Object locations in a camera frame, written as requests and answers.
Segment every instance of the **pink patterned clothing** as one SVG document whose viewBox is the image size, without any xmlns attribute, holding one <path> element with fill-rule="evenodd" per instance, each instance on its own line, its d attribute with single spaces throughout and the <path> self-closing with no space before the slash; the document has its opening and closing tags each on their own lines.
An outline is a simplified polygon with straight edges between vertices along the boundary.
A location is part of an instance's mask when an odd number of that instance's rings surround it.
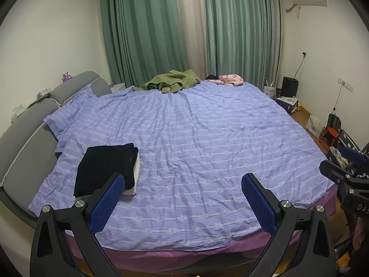
<svg viewBox="0 0 369 277">
<path fill-rule="evenodd" d="M 206 80 L 215 84 L 239 86 L 244 83 L 244 80 L 238 75 L 224 75 L 220 76 L 219 80 Z"/>
</svg>

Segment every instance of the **purple figurine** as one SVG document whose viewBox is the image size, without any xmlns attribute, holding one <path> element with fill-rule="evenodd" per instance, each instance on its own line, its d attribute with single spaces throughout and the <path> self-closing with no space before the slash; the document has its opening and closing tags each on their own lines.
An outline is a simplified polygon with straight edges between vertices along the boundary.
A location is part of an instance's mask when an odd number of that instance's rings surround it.
<svg viewBox="0 0 369 277">
<path fill-rule="evenodd" d="M 63 74 L 63 83 L 65 81 L 68 81 L 69 79 L 72 79 L 73 77 L 71 75 L 68 74 L 68 72 L 66 74 Z"/>
</svg>

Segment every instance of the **pink bed skirt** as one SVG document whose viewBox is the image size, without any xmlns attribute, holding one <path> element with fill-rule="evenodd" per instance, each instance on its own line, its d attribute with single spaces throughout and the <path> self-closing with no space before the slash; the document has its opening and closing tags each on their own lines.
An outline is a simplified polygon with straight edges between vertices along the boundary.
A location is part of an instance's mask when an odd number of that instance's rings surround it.
<svg viewBox="0 0 369 277">
<path fill-rule="evenodd" d="M 324 206 L 328 217 L 336 212 L 336 195 L 337 187 L 334 186 L 316 203 Z M 296 242 L 298 236 L 299 233 L 295 232 L 291 243 Z M 155 273 L 185 268 L 209 255 L 218 253 L 241 252 L 245 258 L 255 258 L 260 255 L 270 237 L 270 234 L 259 230 L 226 247 L 204 251 L 119 251 L 108 248 L 104 248 L 104 251 L 119 269 Z M 74 237 L 68 236 L 68 240 L 73 254 L 82 259 L 83 256 Z"/>
</svg>

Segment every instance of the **white nightstand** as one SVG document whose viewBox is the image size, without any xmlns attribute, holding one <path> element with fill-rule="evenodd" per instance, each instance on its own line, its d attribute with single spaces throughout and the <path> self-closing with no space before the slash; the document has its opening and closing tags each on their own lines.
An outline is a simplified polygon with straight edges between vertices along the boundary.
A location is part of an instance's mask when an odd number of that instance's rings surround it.
<svg viewBox="0 0 369 277">
<path fill-rule="evenodd" d="M 116 84 L 110 89 L 112 93 L 116 93 L 117 91 L 125 89 L 125 83 Z"/>
</svg>

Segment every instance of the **bed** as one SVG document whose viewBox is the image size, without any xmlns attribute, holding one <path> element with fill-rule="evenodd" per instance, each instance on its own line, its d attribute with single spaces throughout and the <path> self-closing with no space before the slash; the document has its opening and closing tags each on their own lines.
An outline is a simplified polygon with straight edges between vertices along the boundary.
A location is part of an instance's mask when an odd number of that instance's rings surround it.
<svg viewBox="0 0 369 277">
<path fill-rule="evenodd" d="M 57 140 L 43 119 L 67 110 L 83 91 L 95 95 Z M 129 142 L 140 154 L 137 194 L 122 196 L 96 235 L 118 268 L 180 273 L 215 254 L 257 257 L 269 238 L 241 191 L 249 172 L 296 207 L 319 203 L 328 216 L 335 212 L 335 187 L 319 173 L 324 154 L 254 86 L 203 81 L 176 94 L 131 88 L 112 94 L 93 72 L 56 88 L 1 137 L 0 151 L 7 151 L 1 200 L 33 227 L 45 204 L 75 202 L 76 170 L 88 147 Z M 82 257 L 72 235 L 70 242 Z"/>
</svg>

